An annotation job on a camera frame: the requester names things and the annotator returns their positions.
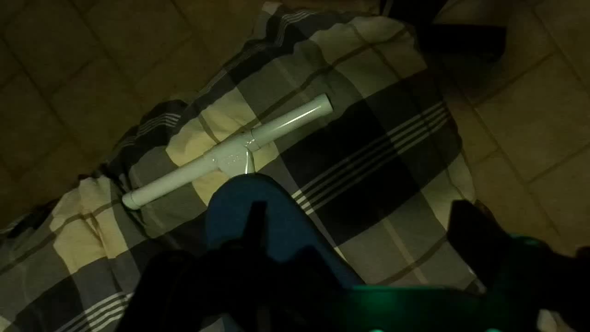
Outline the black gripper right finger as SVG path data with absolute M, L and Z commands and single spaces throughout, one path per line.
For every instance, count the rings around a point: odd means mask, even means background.
M 487 288 L 516 283 L 514 239 L 474 204 L 466 200 L 452 204 L 446 239 Z

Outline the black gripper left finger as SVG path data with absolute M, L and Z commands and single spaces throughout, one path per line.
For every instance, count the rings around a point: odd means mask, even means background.
M 254 202 L 240 240 L 241 270 L 249 283 L 264 287 L 271 281 L 275 263 L 267 255 L 267 205 Z

